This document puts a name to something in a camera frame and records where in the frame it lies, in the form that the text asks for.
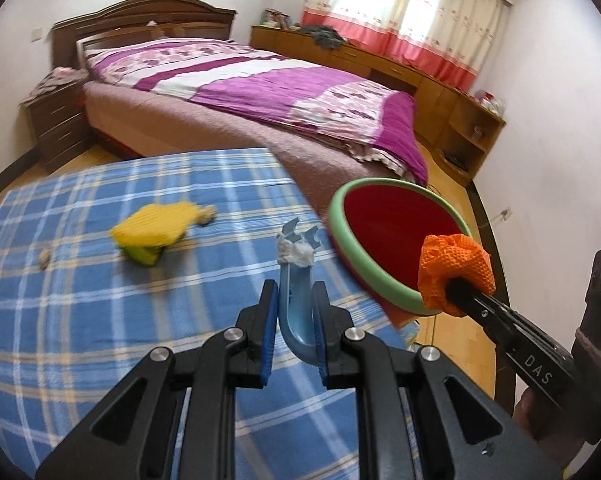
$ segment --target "nightstand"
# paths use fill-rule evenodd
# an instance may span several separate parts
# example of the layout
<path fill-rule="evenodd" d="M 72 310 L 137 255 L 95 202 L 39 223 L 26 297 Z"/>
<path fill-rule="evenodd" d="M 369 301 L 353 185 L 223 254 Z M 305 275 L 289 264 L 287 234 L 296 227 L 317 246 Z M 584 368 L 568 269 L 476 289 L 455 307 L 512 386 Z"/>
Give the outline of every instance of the nightstand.
<path fill-rule="evenodd" d="M 87 151 L 94 135 L 80 93 L 85 81 L 76 81 L 24 104 L 30 128 L 40 149 L 40 162 L 49 172 Z"/>

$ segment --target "blue plastic claw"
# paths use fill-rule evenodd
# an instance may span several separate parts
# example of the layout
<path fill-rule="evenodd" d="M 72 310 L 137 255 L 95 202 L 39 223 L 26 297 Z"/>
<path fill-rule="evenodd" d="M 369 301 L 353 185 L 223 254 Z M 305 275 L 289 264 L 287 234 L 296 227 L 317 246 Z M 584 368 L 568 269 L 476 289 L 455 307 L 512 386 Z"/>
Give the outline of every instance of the blue plastic claw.
<path fill-rule="evenodd" d="M 318 226 L 295 232 L 298 218 L 287 222 L 276 237 L 280 264 L 280 334 L 290 350 L 302 361 L 318 365 L 311 307 L 311 267 L 314 251 L 321 245 L 315 235 Z"/>

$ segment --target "bed frame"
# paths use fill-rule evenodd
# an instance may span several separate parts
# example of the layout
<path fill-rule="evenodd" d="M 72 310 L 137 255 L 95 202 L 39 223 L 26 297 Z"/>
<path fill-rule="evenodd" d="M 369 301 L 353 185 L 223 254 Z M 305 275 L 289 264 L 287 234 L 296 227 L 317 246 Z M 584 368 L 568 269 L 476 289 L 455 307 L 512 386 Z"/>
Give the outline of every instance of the bed frame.
<path fill-rule="evenodd" d="M 235 10 L 217 9 L 199 0 L 127 0 L 56 23 L 51 31 L 52 63 L 82 68 L 79 50 L 156 39 L 157 28 L 148 26 L 150 22 L 181 37 L 228 40 L 235 16 Z"/>

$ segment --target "dark clothing pile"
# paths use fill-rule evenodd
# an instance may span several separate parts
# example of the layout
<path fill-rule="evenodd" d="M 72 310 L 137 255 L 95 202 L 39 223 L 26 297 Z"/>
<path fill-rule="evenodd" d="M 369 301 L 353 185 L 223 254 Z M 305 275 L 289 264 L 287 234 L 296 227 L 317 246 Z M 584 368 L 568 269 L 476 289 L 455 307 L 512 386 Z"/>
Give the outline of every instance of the dark clothing pile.
<path fill-rule="evenodd" d="M 330 27 L 329 25 L 306 25 L 305 27 L 302 27 L 299 32 L 313 36 L 314 43 L 326 50 L 331 48 L 341 48 L 341 46 L 347 43 L 347 40 L 342 38 L 341 35 L 335 31 L 334 27 Z"/>

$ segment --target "blue plaid tablecloth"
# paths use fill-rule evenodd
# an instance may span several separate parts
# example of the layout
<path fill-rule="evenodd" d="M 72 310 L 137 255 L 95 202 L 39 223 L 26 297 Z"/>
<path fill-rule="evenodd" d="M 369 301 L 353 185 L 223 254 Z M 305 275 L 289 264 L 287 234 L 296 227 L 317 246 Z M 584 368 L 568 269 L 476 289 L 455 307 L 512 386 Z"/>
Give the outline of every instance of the blue plaid tablecloth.
<path fill-rule="evenodd" d="M 149 203 L 218 208 L 154 268 L 127 260 L 109 229 Z M 8 193 L 0 207 L 0 445 L 33 476 L 40 462 L 151 348 L 200 346 L 278 280 L 275 236 L 319 223 L 266 149 L 185 153 L 99 166 Z M 313 267 L 357 326 L 402 346 L 338 260 L 323 228 Z M 40 270 L 41 251 L 51 261 Z M 236 396 L 238 479 L 358 478 L 353 390 L 276 337 L 264 390 Z"/>

